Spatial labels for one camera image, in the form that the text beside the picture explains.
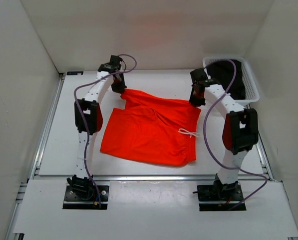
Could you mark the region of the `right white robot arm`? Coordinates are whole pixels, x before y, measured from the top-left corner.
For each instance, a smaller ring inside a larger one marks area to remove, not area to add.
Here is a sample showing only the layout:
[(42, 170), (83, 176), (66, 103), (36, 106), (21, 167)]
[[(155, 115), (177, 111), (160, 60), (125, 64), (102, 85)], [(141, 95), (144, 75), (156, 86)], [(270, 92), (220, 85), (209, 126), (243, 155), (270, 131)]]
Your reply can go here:
[[(209, 101), (212, 105), (203, 121), (203, 138), (213, 160), (221, 167), (213, 183), (213, 194), (219, 200), (226, 199), (238, 187), (238, 174), (245, 156), (258, 142), (258, 114), (237, 103), (215, 79), (209, 79), (203, 68), (190, 72), (192, 90), (189, 99), (195, 107)], [(216, 159), (206, 135), (207, 118), (215, 108), (225, 120), (222, 142), (225, 154), (222, 162)]]

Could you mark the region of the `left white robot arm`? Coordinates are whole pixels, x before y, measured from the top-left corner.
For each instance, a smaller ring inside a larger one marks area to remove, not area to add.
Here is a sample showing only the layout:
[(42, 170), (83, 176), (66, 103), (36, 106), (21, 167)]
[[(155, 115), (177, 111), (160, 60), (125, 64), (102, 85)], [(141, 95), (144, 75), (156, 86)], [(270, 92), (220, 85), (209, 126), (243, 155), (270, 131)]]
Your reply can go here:
[(67, 182), (71, 191), (84, 201), (98, 196), (98, 187), (88, 165), (92, 163), (94, 141), (103, 125), (100, 103), (109, 88), (119, 94), (126, 89), (123, 63), (121, 55), (112, 55), (109, 62), (100, 65), (95, 81), (78, 86), (73, 92), (79, 145), (75, 172)]

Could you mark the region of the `orange shorts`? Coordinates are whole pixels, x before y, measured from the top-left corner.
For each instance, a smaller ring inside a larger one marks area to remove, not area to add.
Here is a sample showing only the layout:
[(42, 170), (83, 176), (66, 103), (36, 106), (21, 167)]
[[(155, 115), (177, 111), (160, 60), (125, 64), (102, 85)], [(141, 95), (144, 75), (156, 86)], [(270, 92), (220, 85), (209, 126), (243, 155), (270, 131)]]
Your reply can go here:
[(126, 89), (121, 98), (125, 108), (113, 109), (101, 153), (172, 167), (196, 160), (199, 108), (187, 100), (156, 97), (135, 89)]

